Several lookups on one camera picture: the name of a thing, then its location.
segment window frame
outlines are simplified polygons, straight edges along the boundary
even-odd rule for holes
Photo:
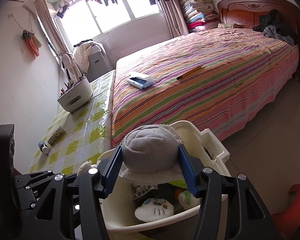
[[[100,28],[100,26],[99,26],[99,24],[98,24],[97,18],[96,18],[96,16],[94,15],[93,11],[91,10],[91,7],[90,7],[89,3],[86,3],[86,5],[88,6],[88,9],[89,9],[89,11],[90,11],[90,13],[91,13],[91,15],[92,15],[92,17],[93,17],[95,23],[96,23],[97,28],[98,28],[98,30],[100,31],[100,34],[98,34],[97,36],[95,36],[95,37],[92,38],[94,41],[95,41],[96,39],[98,39],[98,38],[100,38],[100,37],[102,37],[102,36],[108,34],[109,32],[111,32],[111,31],[113,31],[113,30],[115,30],[115,29],[117,29],[117,28],[120,28],[120,27],[122,27],[122,26],[125,26],[125,25],[127,25],[127,24],[129,24],[129,23],[136,22],[136,21],[138,21],[138,20],[144,19],[144,18],[146,18],[146,17],[152,16],[152,15],[155,15],[155,14],[163,13],[161,4],[160,4],[159,2],[156,1],[156,5],[157,5],[157,7],[158,7],[158,9],[159,9],[159,12],[158,12],[158,13],[151,13],[151,14],[147,14],[147,15],[144,15],[144,16],[141,16],[141,17],[136,18],[136,17],[134,16],[134,14],[133,14],[133,11],[131,10],[131,7],[130,7],[128,1],[127,1],[127,0],[122,0],[122,2],[123,2],[123,4],[124,4],[124,6],[125,6],[125,8],[126,8],[126,10],[127,10],[127,12],[128,12],[128,14],[129,14],[129,17],[130,17],[131,20],[128,21],[128,22],[122,23],[122,24],[120,24],[120,25],[118,25],[118,26],[116,26],[116,27],[114,27],[114,28],[112,28],[112,29],[110,29],[110,30],[107,30],[106,32],[103,32],[103,31],[101,30],[101,28]],[[55,19],[54,19],[54,23],[57,24],[57,26],[58,26],[58,31],[62,34],[62,36],[63,36],[63,38],[64,38],[64,40],[65,40],[67,46],[68,46],[69,49],[73,52],[73,45],[72,45],[72,43],[70,42],[70,40],[69,40],[69,38],[68,38],[68,36],[67,36],[67,33],[66,33],[65,29],[63,28],[63,25],[62,25],[62,23],[61,23],[61,21],[60,21],[60,18],[59,18],[59,17],[55,18]]]

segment red plastic object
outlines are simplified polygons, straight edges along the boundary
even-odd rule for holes
[[[300,225],[300,183],[293,185],[289,192],[298,192],[291,206],[284,212],[272,215],[279,232],[289,239]]]

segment white plastic basket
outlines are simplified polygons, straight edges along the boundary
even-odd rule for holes
[[[171,126],[182,136],[189,155],[199,158],[204,166],[213,168],[219,174],[230,176],[224,164],[230,154],[209,129],[200,132],[189,121],[178,121]],[[213,153],[213,160],[204,151],[204,146]],[[113,152],[114,149],[103,153],[98,160],[110,157]],[[222,195],[222,201],[226,198],[226,195]],[[131,233],[170,225],[198,214],[200,209],[200,206],[196,206],[165,219],[143,223],[134,216],[136,208],[132,201],[131,183],[120,177],[116,181],[113,192],[108,198],[100,201],[106,228],[113,233]]]

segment wire basket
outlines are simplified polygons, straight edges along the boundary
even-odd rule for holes
[[[54,5],[60,5],[61,1],[60,0],[47,0],[47,2],[54,4]]]

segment knitted hat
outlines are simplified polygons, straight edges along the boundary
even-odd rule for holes
[[[122,141],[123,164],[119,176],[138,185],[182,179],[178,146],[182,137],[169,125],[144,125]]]

